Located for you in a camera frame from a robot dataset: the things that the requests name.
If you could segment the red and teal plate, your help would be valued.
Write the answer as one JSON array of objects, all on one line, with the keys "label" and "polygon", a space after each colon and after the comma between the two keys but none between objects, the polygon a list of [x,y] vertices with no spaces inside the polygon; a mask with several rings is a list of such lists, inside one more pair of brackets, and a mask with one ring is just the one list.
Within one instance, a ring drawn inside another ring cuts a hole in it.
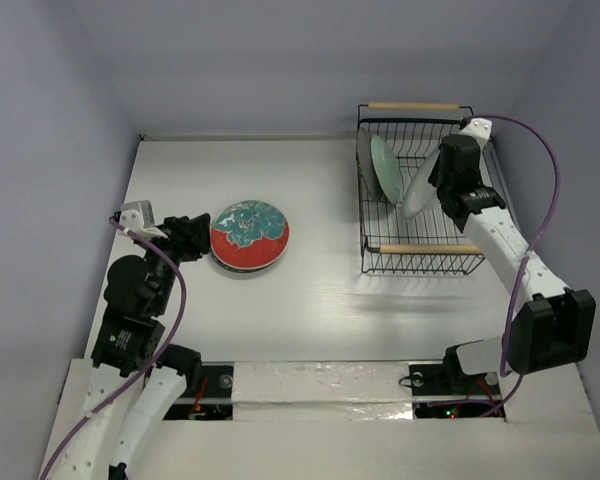
[{"label": "red and teal plate", "polygon": [[211,251],[238,268],[255,268],[278,260],[286,250],[290,225],[275,206],[242,200],[224,209],[211,223]]}]

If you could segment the blue floral plate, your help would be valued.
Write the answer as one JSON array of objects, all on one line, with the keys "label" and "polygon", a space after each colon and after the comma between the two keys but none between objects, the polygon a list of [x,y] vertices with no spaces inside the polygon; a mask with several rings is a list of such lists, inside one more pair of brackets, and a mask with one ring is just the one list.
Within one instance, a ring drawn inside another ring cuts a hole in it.
[{"label": "blue floral plate", "polygon": [[228,272],[235,273],[235,274],[241,274],[241,275],[251,275],[251,274],[263,272],[263,271],[273,268],[278,263],[280,263],[279,260],[275,260],[267,265],[263,265],[263,266],[259,266],[259,267],[255,267],[255,268],[238,268],[238,267],[231,266],[227,263],[224,263],[213,252],[210,252],[209,256],[215,262],[215,264],[217,266],[219,266],[220,268],[222,268]]}]

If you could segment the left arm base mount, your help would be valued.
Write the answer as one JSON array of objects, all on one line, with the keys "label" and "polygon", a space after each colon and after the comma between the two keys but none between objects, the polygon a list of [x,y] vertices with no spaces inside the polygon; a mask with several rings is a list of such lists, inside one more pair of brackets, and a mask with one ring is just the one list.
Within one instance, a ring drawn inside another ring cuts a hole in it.
[{"label": "left arm base mount", "polygon": [[186,380],[184,393],[167,410],[165,421],[233,419],[233,363],[203,362],[198,351],[171,344],[157,365],[174,368]]}]

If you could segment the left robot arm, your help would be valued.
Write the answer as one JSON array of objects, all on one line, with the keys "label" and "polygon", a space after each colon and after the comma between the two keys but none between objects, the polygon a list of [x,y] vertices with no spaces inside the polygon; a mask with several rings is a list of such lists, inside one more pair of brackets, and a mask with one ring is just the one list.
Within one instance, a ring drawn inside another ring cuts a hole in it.
[{"label": "left robot arm", "polygon": [[109,223],[144,253],[120,257],[107,271],[80,418],[43,479],[129,478],[174,402],[204,387],[200,353],[172,340],[187,302],[180,266],[209,253],[209,214],[156,224],[141,201],[123,205]]}]

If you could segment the black wire dish rack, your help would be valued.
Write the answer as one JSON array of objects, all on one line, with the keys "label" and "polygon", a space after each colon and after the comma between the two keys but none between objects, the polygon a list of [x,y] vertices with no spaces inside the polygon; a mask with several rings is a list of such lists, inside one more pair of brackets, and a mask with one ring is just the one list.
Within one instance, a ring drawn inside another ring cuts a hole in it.
[{"label": "black wire dish rack", "polygon": [[[357,130],[379,135],[393,149],[406,186],[440,140],[462,128],[469,106],[368,102],[357,107]],[[436,198],[414,219],[402,216],[402,203],[373,201],[356,153],[361,271],[390,275],[468,275],[484,256],[442,211]]]}]

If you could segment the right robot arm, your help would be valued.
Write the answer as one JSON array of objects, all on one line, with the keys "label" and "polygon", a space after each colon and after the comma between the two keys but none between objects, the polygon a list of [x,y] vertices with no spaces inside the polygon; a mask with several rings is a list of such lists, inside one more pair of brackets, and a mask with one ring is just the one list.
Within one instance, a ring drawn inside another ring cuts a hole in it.
[{"label": "right robot arm", "polygon": [[510,294],[500,338],[501,373],[519,376],[586,358],[596,302],[541,260],[514,224],[504,199],[484,184],[478,141],[450,134],[440,142],[429,182],[443,212],[473,242]]}]

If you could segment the white bowl plate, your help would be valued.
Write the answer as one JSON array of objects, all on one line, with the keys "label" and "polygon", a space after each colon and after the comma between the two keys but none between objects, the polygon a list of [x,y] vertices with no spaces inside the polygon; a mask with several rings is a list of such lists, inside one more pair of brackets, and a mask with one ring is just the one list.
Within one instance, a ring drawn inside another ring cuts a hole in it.
[{"label": "white bowl plate", "polygon": [[412,177],[402,202],[402,216],[406,221],[414,219],[436,195],[436,187],[431,185],[429,177],[438,160],[439,150],[432,151]]}]

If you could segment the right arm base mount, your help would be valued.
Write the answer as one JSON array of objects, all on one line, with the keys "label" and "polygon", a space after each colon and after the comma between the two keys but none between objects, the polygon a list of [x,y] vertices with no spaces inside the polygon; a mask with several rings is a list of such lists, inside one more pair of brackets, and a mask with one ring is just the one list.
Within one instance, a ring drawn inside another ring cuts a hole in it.
[{"label": "right arm base mount", "polygon": [[494,372],[466,374],[460,366],[458,346],[446,349],[434,363],[411,363],[399,381],[409,389],[416,419],[506,418],[497,375]]}]

